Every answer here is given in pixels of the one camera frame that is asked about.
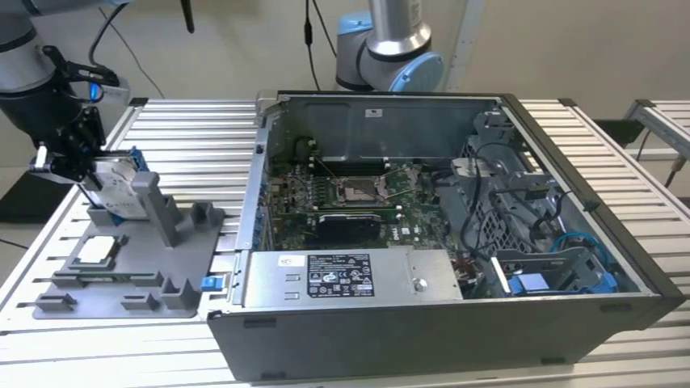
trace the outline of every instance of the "label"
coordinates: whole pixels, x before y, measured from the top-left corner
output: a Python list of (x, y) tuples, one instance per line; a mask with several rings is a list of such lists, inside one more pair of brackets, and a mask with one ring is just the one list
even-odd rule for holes
[(310, 297), (373, 297), (374, 273), (368, 254), (309, 255)]
[(305, 255), (281, 255), (278, 257), (279, 267), (305, 267)]
[(384, 109), (368, 109), (365, 110), (365, 117), (384, 117), (385, 110)]

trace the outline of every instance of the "white wall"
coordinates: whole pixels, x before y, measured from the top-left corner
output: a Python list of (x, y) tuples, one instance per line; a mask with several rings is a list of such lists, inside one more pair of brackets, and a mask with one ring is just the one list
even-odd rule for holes
[[(425, 0), (424, 17), (434, 31), (434, 48), (453, 54), (465, 0)], [(262, 89), (313, 89), (302, 26), (302, 0), (194, 0), (197, 33), (187, 33), (179, 1), (139, 0), (115, 21), (145, 69), (174, 99), (254, 99)], [(336, 39), (342, 14), (368, 9), (368, 1), (320, 0)], [(103, 23), (95, 9), (35, 19), (49, 44), (87, 63), (87, 50)], [(311, 8), (317, 74), (334, 85), (336, 60)], [(115, 33), (107, 32), (97, 58), (123, 75), (133, 96), (158, 97)], [(106, 126), (123, 108), (103, 106)], [(0, 116), (0, 166), (25, 166), (34, 153), (29, 137)]]
[[(634, 99), (690, 99), (690, 1), (486, 0), (464, 91), (570, 97), (594, 118)], [(650, 139), (648, 146), (665, 147)], [(644, 165), (665, 181), (671, 162)], [(690, 196), (690, 167), (672, 186)]]

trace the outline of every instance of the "metal slats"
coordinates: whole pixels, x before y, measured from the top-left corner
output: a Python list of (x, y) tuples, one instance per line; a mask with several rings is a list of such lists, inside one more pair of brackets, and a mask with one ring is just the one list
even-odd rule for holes
[[(690, 294), (690, 222), (601, 133), (557, 100), (525, 101), (557, 145), (683, 291)], [(227, 218), (211, 272), (233, 267), (234, 238), (250, 169), (254, 104), (157, 101), (123, 120), (121, 147), (138, 145), (162, 190), (181, 207), (213, 200)], [(209, 327), (198, 319), (37, 321), (31, 302), (89, 225), (87, 205), (57, 218), (46, 247), (0, 311), (0, 386), (91, 386), (75, 371), (109, 376), (105, 386), (247, 386), (234, 381)], [(213, 299), (206, 299), (210, 306)], [(329, 388), (516, 386), (520, 388), (690, 386), (690, 302), (646, 331), (616, 335), (577, 365), (320, 382)]]

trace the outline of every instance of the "floor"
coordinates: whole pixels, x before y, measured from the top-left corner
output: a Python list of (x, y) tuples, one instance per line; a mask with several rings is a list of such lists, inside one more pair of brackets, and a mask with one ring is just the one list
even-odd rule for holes
[[(9, 192), (25, 171), (26, 167), (0, 167), (0, 198)], [(42, 228), (43, 225), (38, 224), (9, 224), (0, 222), (0, 238), (29, 247), (34, 243)], [(0, 285), (22, 260), (25, 252), (23, 248), (0, 243)]]

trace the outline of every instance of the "power supply label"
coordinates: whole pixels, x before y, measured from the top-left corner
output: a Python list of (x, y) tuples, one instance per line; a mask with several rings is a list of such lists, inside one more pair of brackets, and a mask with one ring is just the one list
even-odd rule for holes
[(369, 255), (309, 255), (306, 292), (310, 297), (373, 297)]

